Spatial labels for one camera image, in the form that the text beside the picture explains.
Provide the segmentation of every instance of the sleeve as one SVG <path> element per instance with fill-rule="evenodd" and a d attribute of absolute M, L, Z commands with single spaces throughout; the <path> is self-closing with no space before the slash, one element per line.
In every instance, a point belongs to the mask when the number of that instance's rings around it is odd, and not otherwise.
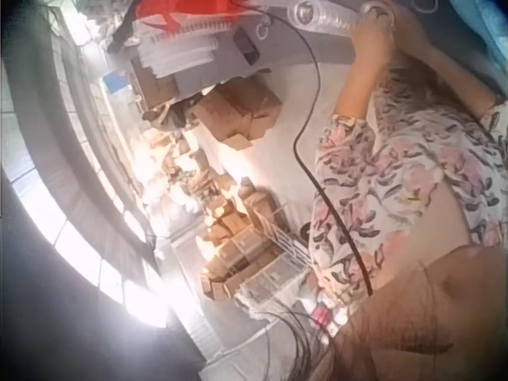
<path fill-rule="evenodd" d="M 508 101 L 497 103 L 479 122 L 497 143 L 508 165 Z"/>
<path fill-rule="evenodd" d="M 374 141 L 375 134 L 366 121 L 333 115 L 319 142 L 318 179 L 323 182 L 328 175 L 348 175 L 357 180 L 361 174 L 354 173 L 354 170 L 361 169 L 358 166 L 370 159 Z"/>
<path fill-rule="evenodd" d="M 339 115 L 331 117 L 329 126 L 321 137 L 316 160 L 316 179 L 348 228 L 354 216 L 351 208 L 344 208 L 344 202 L 361 202 L 364 199 L 360 184 L 364 173 L 370 168 L 374 141 L 374 131 L 366 121 Z M 329 208 L 317 194 L 314 199 L 309 244 L 317 274 L 329 270 L 333 257 L 339 254 L 339 248 L 344 243 L 341 242 L 337 229 Z"/>

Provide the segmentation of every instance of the wire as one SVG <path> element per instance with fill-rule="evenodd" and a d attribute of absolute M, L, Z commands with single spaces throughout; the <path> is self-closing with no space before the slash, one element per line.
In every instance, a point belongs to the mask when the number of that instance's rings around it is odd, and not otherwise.
<path fill-rule="evenodd" d="M 300 38 L 300 40 L 302 40 L 303 44 L 306 46 L 306 49 L 307 49 L 307 51 L 310 54 L 310 57 L 312 59 L 313 65 L 314 65 L 314 69 L 316 71 L 317 89 L 316 89 L 316 94 L 314 95 L 314 99 L 313 99 L 313 101 L 312 101 L 312 103 L 310 105 L 310 110 L 309 110 L 309 113 L 307 114 L 307 118 L 303 122 L 303 125 L 302 125 L 300 131 L 298 132 L 298 135 L 294 139 L 294 143 L 293 143 L 294 157 L 295 157 L 296 161 L 298 162 L 299 166 L 302 168 L 302 170 L 305 172 L 305 174 L 307 175 L 307 177 L 311 181 L 311 183 L 316 188 L 317 192 L 319 193 L 319 195 L 321 196 L 321 198 L 325 202 L 326 206 L 329 208 L 330 213 L 333 215 L 333 218 L 335 219 L 335 222 L 337 223 L 337 226 L 341 229 L 342 233 L 346 237 L 346 241 L 348 242 L 348 245 L 351 248 L 353 255 L 355 256 L 356 262 L 358 263 L 358 267 L 360 268 L 362 276 L 364 277 L 364 282 L 365 282 L 365 287 L 367 289 L 367 294 L 368 294 L 368 296 L 372 296 L 372 294 L 373 294 L 372 285 L 371 285 L 371 280 L 370 280 L 370 278 L 368 276 L 367 268 L 365 267 L 365 263 L 362 260 L 360 252 L 358 251 L 358 248 L 356 247 L 356 244 L 355 244 L 354 240 L 352 239 L 351 234 L 348 231 L 348 228 L 346 227 L 346 225 L 342 221 L 341 216 L 339 215 L 339 213 L 335 210 L 335 207 L 333 206 L 333 203 L 330 201 L 329 197 L 326 195 L 326 192 L 323 189 L 323 187 L 316 180 L 316 178 L 314 177 L 312 172 L 309 170 L 309 168 L 307 168 L 307 166 L 303 163 L 302 159 L 300 158 L 300 155 L 298 154 L 298 142 L 299 142 L 300 138 L 302 137 L 303 133 L 305 132 L 305 130 L 306 130 L 308 124 L 309 124 L 309 121 L 310 121 L 310 119 L 312 118 L 312 116 L 314 114 L 314 109 L 316 108 L 316 103 L 318 102 L 319 94 L 321 93 L 321 72 L 319 70 L 319 65 L 318 65 L 318 62 L 317 62 L 318 60 L 316 59 L 316 56 L 314 55 L 314 51 L 310 47 L 310 45 L 307 42 L 307 40 L 305 39 L 305 37 L 290 22 L 284 20 L 283 18 L 281 18 L 279 16 L 275 16 L 274 14 L 271 14 L 269 12 L 265 12 L 264 10 L 259 10 L 256 7 L 244 6 L 244 5 L 241 5 L 241 4 L 237 4 L 233 0 L 230 0 L 230 2 L 233 5 L 238 6 L 240 8 L 244 8 L 244 9 L 247 9 L 247 10 L 254 10 L 254 11 L 258 12 L 258 13 L 265 14 L 265 15 L 269 16 L 271 19 L 275 19 L 277 21 L 282 22 L 284 25 L 288 26 L 291 30 L 293 30 L 298 35 L 298 37 Z"/>

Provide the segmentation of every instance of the clear plastic bottle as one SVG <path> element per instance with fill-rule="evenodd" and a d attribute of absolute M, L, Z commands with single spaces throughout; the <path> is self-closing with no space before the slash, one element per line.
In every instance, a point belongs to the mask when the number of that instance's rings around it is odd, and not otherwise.
<path fill-rule="evenodd" d="M 287 7 L 292 25 L 310 32 L 348 36 L 358 13 L 326 0 L 295 0 Z"/>

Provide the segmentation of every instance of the floral blouse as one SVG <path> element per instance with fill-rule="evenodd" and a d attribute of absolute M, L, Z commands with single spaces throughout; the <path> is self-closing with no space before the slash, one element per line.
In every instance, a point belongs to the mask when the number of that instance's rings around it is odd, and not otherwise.
<path fill-rule="evenodd" d="M 366 121 L 333 115 L 321 138 L 316 176 L 338 211 L 371 278 L 408 237 L 440 182 L 459 202 L 471 240 L 506 239 L 508 105 L 477 122 L 458 103 L 415 90 L 405 69 L 392 69 L 374 93 L 381 146 Z M 343 301 L 365 296 L 344 234 L 316 194 L 310 253 L 321 283 Z"/>

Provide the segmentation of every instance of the brown cardboard box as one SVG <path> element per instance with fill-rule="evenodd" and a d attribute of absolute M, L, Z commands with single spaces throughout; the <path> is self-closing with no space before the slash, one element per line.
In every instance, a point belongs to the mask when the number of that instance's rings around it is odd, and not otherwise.
<path fill-rule="evenodd" d="M 208 171 L 198 173 L 192 179 L 189 180 L 188 183 L 189 192 L 194 194 L 199 190 L 201 190 L 202 188 L 208 187 L 211 181 L 212 179 L 210 178 Z"/>
<path fill-rule="evenodd" d="M 221 244 L 221 240 L 208 232 L 204 232 L 196 236 L 196 245 L 201 251 L 203 257 L 207 260 L 215 255 L 217 248 L 219 248 Z"/>
<path fill-rule="evenodd" d="M 257 257 L 254 262 L 257 266 L 262 269 L 268 266 L 271 262 L 273 262 L 277 258 L 277 255 L 271 250 L 268 249 L 266 252 Z"/>
<path fill-rule="evenodd" d="M 220 218 L 223 215 L 233 211 L 233 207 L 229 201 L 222 195 L 218 195 L 212 198 L 210 202 L 205 206 L 205 209 L 206 212 L 214 218 Z"/>
<path fill-rule="evenodd" d="M 244 149 L 252 147 L 252 143 L 248 140 L 248 138 L 240 133 L 222 141 L 222 143 L 235 151 L 243 151 Z"/>
<path fill-rule="evenodd" d="M 236 273 L 231 278 L 224 282 L 225 293 L 232 298 L 235 291 L 238 290 L 240 285 L 244 282 L 241 272 Z"/>
<path fill-rule="evenodd" d="M 281 101 L 256 78 L 233 78 L 217 86 L 217 91 L 231 104 L 239 105 L 252 114 L 252 123 L 245 136 L 259 139 L 274 126 L 282 108 Z"/>
<path fill-rule="evenodd" d="M 258 264 L 249 264 L 244 270 L 236 273 L 232 277 L 228 278 L 224 282 L 224 288 L 226 294 L 232 298 L 236 290 L 241 286 L 243 282 L 252 278 L 260 270 Z"/>
<path fill-rule="evenodd" d="M 268 238 L 251 228 L 237 234 L 232 240 L 250 263 L 253 263 L 260 254 L 271 246 L 271 241 Z"/>
<path fill-rule="evenodd" d="M 236 192 L 237 182 L 229 173 L 219 175 L 215 172 L 214 180 L 224 197 L 231 198 L 231 195 Z"/>
<path fill-rule="evenodd" d="M 188 153 L 191 150 L 189 147 L 189 144 L 187 143 L 187 140 L 180 139 L 175 143 L 175 147 L 173 148 L 173 157 L 179 157 L 181 155 L 184 155 Z"/>
<path fill-rule="evenodd" d="M 212 291 L 214 293 L 214 300 L 217 302 L 224 302 L 229 299 L 223 282 L 212 282 Z"/>
<path fill-rule="evenodd" d="M 254 78 L 234 78 L 216 86 L 192 109 L 212 135 L 241 151 L 275 124 L 281 101 Z"/>
<path fill-rule="evenodd" d="M 229 269 L 224 264 L 224 260 L 219 256 L 214 256 L 211 261 L 206 265 L 206 270 L 210 279 L 212 280 L 223 280 L 228 278 Z"/>
<path fill-rule="evenodd" d="M 257 190 L 244 200 L 244 207 L 256 229 L 263 231 L 263 225 L 254 210 L 266 217 L 269 221 L 276 223 L 275 217 L 273 216 L 273 212 L 276 210 L 275 201 L 268 192 Z"/>
<path fill-rule="evenodd" d="M 277 258 L 277 255 L 268 249 L 252 264 L 249 264 L 244 270 L 231 276 L 224 282 L 224 288 L 226 294 L 232 298 L 234 292 L 240 287 L 240 285 L 256 275 L 260 270 L 265 268 L 271 262 Z"/>
<path fill-rule="evenodd" d="M 199 279 L 201 281 L 201 288 L 203 290 L 203 294 L 212 298 L 214 294 L 212 291 L 212 283 L 210 282 L 210 278 L 208 278 L 207 274 L 200 274 Z"/>
<path fill-rule="evenodd" d="M 240 188 L 238 188 L 238 197 L 245 200 L 248 196 L 256 191 L 254 184 L 249 177 L 242 177 L 240 182 Z"/>
<path fill-rule="evenodd" d="M 246 137 L 252 121 L 252 115 L 247 110 L 233 106 L 215 89 L 205 95 L 192 112 L 220 142 L 238 133 Z"/>
<path fill-rule="evenodd" d="M 244 255 L 232 241 L 224 243 L 218 249 L 217 256 L 222 259 L 222 262 L 228 269 L 233 269 L 238 262 L 244 259 Z"/>
<path fill-rule="evenodd" d="M 133 66 L 133 75 L 131 75 L 133 87 L 143 98 L 142 103 L 147 110 L 171 101 L 178 95 L 178 86 L 173 75 L 163 78 L 155 77 L 150 67 L 141 65 L 139 56 L 134 57 L 131 64 Z"/>
<path fill-rule="evenodd" d="M 210 167 L 208 164 L 208 159 L 206 158 L 206 154 L 202 149 L 192 152 L 190 157 L 195 162 L 196 171 L 204 172 Z"/>
<path fill-rule="evenodd" d="M 208 231 L 219 240 L 224 240 L 231 237 L 231 232 L 220 223 L 215 223 L 208 228 Z"/>
<path fill-rule="evenodd" d="M 211 227 L 215 223 L 216 219 L 212 216 L 205 216 L 204 221 L 206 226 Z"/>
<path fill-rule="evenodd" d="M 221 221 L 234 236 L 247 228 L 247 224 L 244 219 L 242 219 L 242 217 L 240 217 L 240 215 L 236 212 L 232 212 L 231 214 L 222 217 Z"/>

